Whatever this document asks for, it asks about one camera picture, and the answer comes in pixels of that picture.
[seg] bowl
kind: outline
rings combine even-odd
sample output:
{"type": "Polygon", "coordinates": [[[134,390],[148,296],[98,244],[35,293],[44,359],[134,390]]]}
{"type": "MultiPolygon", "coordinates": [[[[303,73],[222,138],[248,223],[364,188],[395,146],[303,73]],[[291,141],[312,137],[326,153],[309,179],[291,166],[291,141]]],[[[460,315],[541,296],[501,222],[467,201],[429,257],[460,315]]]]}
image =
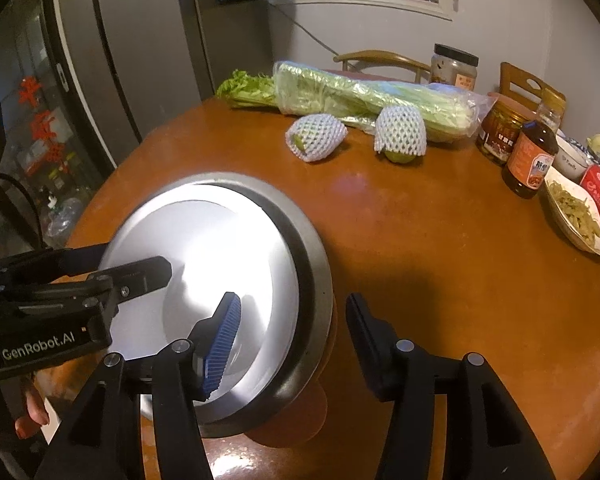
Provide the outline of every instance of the bowl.
{"type": "Polygon", "coordinates": [[[590,165],[589,157],[571,144],[566,137],[556,135],[555,140],[558,142],[559,150],[554,158],[554,168],[568,179],[579,182],[590,165]]]}
{"type": "Polygon", "coordinates": [[[551,207],[551,212],[554,215],[555,221],[560,226],[560,229],[564,235],[578,249],[587,253],[598,254],[600,256],[600,238],[596,237],[595,247],[593,248],[589,247],[585,243],[582,236],[580,236],[580,233],[573,225],[571,225],[567,215],[561,211],[560,206],[558,206],[558,203],[554,200],[554,197],[551,195],[551,193],[549,193],[548,186],[552,182],[557,182],[565,190],[567,190],[568,193],[579,200],[583,200],[587,206],[589,206],[589,210],[591,211],[591,216],[593,217],[594,221],[600,227],[600,213],[598,212],[595,201],[583,187],[578,186],[578,184],[574,184],[571,180],[560,174],[560,172],[555,168],[549,168],[549,171],[544,178],[544,190],[549,198],[549,206],[551,207]]]}

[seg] human hand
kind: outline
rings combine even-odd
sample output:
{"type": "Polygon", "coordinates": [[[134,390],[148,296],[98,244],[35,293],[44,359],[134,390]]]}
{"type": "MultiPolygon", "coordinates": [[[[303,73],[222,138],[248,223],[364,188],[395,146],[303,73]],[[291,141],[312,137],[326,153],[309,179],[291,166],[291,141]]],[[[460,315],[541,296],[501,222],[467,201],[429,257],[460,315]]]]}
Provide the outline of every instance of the human hand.
{"type": "Polygon", "coordinates": [[[49,423],[49,414],[46,412],[45,402],[28,377],[22,377],[22,398],[26,408],[26,414],[15,422],[16,434],[20,439],[34,436],[40,427],[49,423]]]}

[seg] brown tabletop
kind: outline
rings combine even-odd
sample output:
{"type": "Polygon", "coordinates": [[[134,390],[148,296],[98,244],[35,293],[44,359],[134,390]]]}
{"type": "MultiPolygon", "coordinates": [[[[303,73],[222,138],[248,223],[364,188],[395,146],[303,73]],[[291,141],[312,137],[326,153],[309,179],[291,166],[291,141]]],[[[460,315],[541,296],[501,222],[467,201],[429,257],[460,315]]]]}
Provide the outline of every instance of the brown tabletop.
{"type": "MultiPolygon", "coordinates": [[[[362,292],[373,313],[429,352],[476,351],[499,373],[551,461],[576,479],[600,448],[600,259],[559,233],[543,200],[522,200],[470,143],[396,166],[350,129],[338,152],[305,164],[286,147],[293,118],[206,101],[155,130],[97,193],[70,240],[107,242],[151,193],[184,176],[235,171],[286,193],[325,245],[338,307],[362,292]]],[[[206,443],[216,478],[371,479],[391,406],[366,389],[342,311],[320,382],[322,431],[293,449],[236,436],[206,443]]],[[[75,391],[84,370],[55,374],[75,391]]],[[[433,472],[442,466],[437,419],[433,472]]],[[[157,479],[143,427],[148,478],[157,479]]]]}

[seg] electrical cable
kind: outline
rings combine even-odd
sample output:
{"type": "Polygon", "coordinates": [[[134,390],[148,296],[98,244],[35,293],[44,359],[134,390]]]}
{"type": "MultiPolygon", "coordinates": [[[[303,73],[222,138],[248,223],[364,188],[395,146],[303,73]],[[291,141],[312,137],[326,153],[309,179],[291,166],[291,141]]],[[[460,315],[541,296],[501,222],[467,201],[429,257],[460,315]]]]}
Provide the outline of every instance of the electrical cable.
{"type": "Polygon", "coordinates": [[[42,237],[42,224],[40,222],[40,215],[38,214],[38,210],[36,208],[36,204],[35,204],[35,202],[33,202],[33,199],[31,198],[31,195],[26,190],[26,188],[17,179],[13,178],[11,175],[6,174],[6,173],[0,173],[0,179],[6,180],[12,186],[15,186],[16,189],[20,193],[22,193],[22,195],[24,196],[24,198],[29,203],[29,206],[31,207],[31,209],[33,211],[33,214],[36,217],[36,227],[38,229],[38,240],[40,241],[40,247],[44,248],[46,246],[46,244],[45,244],[45,241],[43,240],[43,237],[42,237]]]}
{"type": "MultiPolygon", "coordinates": [[[[324,49],[328,50],[329,52],[331,52],[334,56],[339,56],[340,54],[338,54],[335,50],[333,50],[329,45],[327,45],[326,43],[324,43],[323,41],[321,41],[320,39],[316,38],[316,36],[314,36],[304,25],[301,25],[300,23],[296,22],[295,19],[293,19],[291,16],[289,16],[284,10],[279,9],[278,6],[269,3],[270,7],[273,7],[274,9],[277,10],[277,12],[279,12],[280,14],[282,14],[286,19],[288,19],[291,23],[297,25],[298,27],[300,27],[302,30],[304,30],[309,37],[314,40],[317,44],[319,44],[321,47],[323,47],[324,49]]],[[[355,67],[352,67],[356,72],[359,72],[359,70],[355,67]]]]}

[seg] metal pot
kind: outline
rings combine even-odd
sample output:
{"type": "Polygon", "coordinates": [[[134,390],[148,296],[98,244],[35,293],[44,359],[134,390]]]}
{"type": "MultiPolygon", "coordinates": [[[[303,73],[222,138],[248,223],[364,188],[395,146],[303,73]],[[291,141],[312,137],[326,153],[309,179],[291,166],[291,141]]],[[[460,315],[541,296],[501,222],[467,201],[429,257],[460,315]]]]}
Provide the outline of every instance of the metal pot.
{"type": "MultiPolygon", "coordinates": [[[[322,358],[333,311],[326,253],[304,213],[255,178],[191,176],[126,219],[100,268],[155,255],[171,262],[171,282],[121,304],[110,350],[127,359],[152,354],[186,336],[233,289],[243,322],[220,388],[195,403],[202,436],[244,433],[291,403],[322,358]]],[[[142,413],[152,417],[150,396],[142,413]]]]}

